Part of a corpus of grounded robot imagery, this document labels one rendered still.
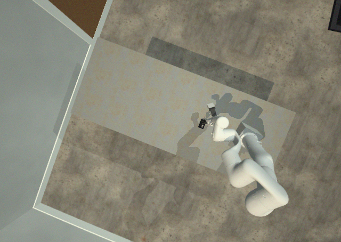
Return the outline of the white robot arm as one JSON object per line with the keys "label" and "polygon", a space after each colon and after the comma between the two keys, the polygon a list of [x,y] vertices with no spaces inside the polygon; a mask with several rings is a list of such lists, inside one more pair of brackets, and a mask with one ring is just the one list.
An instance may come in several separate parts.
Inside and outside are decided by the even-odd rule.
{"label": "white robot arm", "polygon": [[[242,188],[253,181],[257,183],[257,188],[249,192],[245,199],[248,212],[254,216],[266,216],[275,208],[286,205],[289,201],[288,195],[277,182],[273,159],[260,144],[262,142],[250,132],[239,137],[236,130],[227,128],[229,120],[226,117],[217,116],[213,103],[207,104],[207,108],[212,113],[209,124],[214,126],[213,141],[234,143],[234,147],[221,155],[230,183],[236,188]],[[238,155],[241,145],[245,146],[253,160],[246,158],[241,161]]]}

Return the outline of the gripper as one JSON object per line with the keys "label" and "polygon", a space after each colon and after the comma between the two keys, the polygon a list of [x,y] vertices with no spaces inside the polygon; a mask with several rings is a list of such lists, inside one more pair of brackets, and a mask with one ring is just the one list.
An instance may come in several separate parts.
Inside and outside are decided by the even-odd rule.
{"label": "gripper", "polygon": [[202,125],[203,125],[203,124],[207,124],[207,126],[212,126],[211,124],[209,124],[210,121],[211,121],[211,118],[206,119],[206,120],[204,119],[204,121],[202,122]]}

